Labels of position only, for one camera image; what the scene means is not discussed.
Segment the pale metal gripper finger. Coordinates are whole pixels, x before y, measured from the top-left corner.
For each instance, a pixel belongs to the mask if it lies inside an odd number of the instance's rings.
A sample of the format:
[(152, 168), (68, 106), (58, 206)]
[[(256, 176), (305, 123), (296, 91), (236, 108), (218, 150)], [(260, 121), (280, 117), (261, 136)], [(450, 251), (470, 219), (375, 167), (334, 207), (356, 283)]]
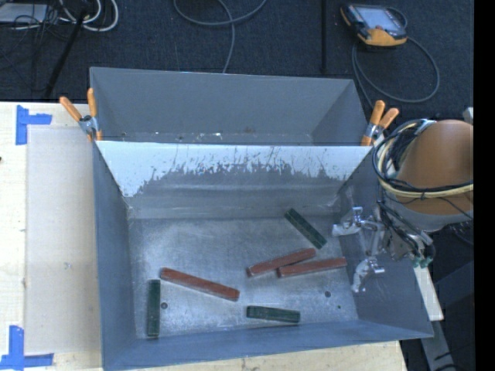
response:
[(347, 236), (358, 233), (362, 229), (378, 231), (378, 223), (363, 217), (362, 206), (353, 206), (338, 223), (333, 224), (332, 236)]
[(367, 257), (356, 266), (353, 272), (351, 291), (354, 294), (365, 292), (365, 284), (369, 277), (383, 274), (384, 272), (385, 267), (379, 264), (376, 257)]

